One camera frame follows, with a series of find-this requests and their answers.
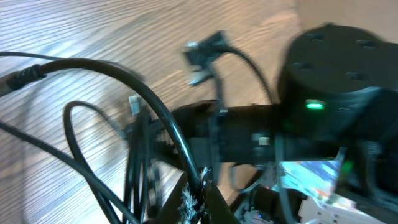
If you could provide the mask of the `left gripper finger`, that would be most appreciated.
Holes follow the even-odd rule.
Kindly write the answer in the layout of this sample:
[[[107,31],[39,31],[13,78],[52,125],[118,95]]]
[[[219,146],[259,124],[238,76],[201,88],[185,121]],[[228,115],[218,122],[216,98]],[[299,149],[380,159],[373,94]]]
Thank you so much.
[[[155,222],[239,224],[215,184],[206,183],[200,199],[194,200],[190,196],[186,174],[180,176],[162,210],[155,217]]]

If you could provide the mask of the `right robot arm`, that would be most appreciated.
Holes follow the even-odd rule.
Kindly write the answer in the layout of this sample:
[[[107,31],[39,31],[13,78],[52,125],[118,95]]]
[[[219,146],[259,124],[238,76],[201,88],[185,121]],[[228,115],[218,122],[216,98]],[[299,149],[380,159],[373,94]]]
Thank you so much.
[[[223,162],[265,165],[275,180],[281,163],[339,159],[336,193],[384,223],[397,222],[397,45],[356,27],[327,24],[287,48],[269,105],[224,105],[214,61],[224,54],[261,71],[222,31],[188,46],[192,85],[215,81],[216,98],[174,111],[195,165],[208,169],[201,214],[205,223],[237,223],[258,211],[275,223],[301,222],[310,201],[294,189],[253,185],[227,206],[215,190]]]

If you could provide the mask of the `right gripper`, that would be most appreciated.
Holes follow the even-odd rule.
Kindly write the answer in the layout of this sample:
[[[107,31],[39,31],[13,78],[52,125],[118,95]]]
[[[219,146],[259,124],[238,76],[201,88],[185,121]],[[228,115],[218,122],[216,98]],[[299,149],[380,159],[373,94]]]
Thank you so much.
[[[229,107],[222,114],[216,106],[214,100],[205,100],[171,111],[197,168],[275,161],[277,105]]]

